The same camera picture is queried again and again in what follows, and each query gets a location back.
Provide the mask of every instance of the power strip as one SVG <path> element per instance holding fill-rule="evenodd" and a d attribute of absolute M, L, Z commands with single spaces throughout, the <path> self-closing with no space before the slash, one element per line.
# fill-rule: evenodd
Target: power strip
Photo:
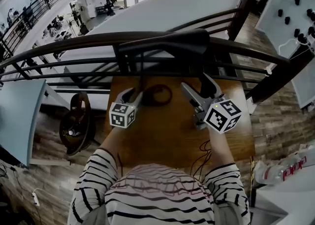
<path fill-rule="evenodd" d="M 32 195 L 32 197 L 33 197 L 33 199 L 34 199 L 34 204 L 39 207 L 40 205 L 39 205 L 39 200 L 38 200 L 38 198 L 37 198 L 37 194 L 35 194 L 35 193 L 33 192 L 31 195 Z"/>

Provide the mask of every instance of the black and white striped sleeve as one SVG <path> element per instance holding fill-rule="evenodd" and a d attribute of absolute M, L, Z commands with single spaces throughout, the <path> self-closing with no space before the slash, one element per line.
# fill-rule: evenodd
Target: black and white striped sleeve
<path fill-rule="evenodd" d="M 106 150 L 97 149 L 75 186 L 67 224 L 81 224 L 89 212 L 100 207 L 104 203 L 105 192 L 117 179 L 114 157 Z"/>
<path fill-rule="evenodd" d="M 203 184 L 211 191 L 216 204 L 233 202 L 240 210 L 243 224 L 250 223 L 249 203 L 235 163 L 213 169 L 205 176 Z"/>

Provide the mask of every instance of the wooden table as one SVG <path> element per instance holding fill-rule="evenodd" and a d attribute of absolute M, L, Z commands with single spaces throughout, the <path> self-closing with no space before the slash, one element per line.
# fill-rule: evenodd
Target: wooden table
<path fill-rule="evenodd" d="M 174 168 L 190 167 L 205 154 L 199 146 L 209 140 L 207 130 L 196 130 L 192 121 L 193 106 L 184 97 L 180 83 L 185 81 L 200 90 L 197 78 L 145 77 L 144 88 L 156 84 L 167 85 L 173 93 L 166 106 L 142 106 L 135 122 L 122 133 L 122 146 L 119 154 L 123 166 L 159 163 Z M 237 126 L 227 132 L 227 141 L 235 160 L 248 159 L 254 155 L 252 125 L 242 85 L 238 81 L 216 80 L 225 93 L 242 110 L 243 115 Z M 138 77 L 114 77 L 108 109 L 116 96 L 127 88 L 139 87 Z M 106 135 L 110 132 L 109 121 L 105 122 Z"/>

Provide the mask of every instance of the striped shirt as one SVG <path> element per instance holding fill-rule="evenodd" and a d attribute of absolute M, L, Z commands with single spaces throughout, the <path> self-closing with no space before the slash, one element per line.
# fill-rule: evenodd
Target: striped shirt
<path fill-rule="evenodd" d="M 210 171 L 199 182 L 179 170 L 148 164 L 118 179 L 113 156 L 97 149 L 89 158 L 71 202 L 68 225 L 79 225 L 105 204 L 111 225 L 214 224 L 214 203 L 233 202 L 243 224 L 250 223 L 248 200 L 234 163 Z"/>

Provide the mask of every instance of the person's arm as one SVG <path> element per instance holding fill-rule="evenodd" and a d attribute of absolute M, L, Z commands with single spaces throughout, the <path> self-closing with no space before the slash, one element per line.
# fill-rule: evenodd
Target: person's arm
<path fill-rule="evenodd" d="M 243 224 L 247 225 L 250 223 L 249 203 L 225 134 L 209 128 L 209 135 L 213 169 L 205 176 L 203 184 L 210 190 L 216 204 L 234 203 Z"/>
<path fill-rule="evenodd" d="M 80 225 L 87 214 L 104 204 L 107 190 L 118 180 L 117 152 L 121 128 L 114 128 L 90 156 L 74 189 L 68 225 Z"/>

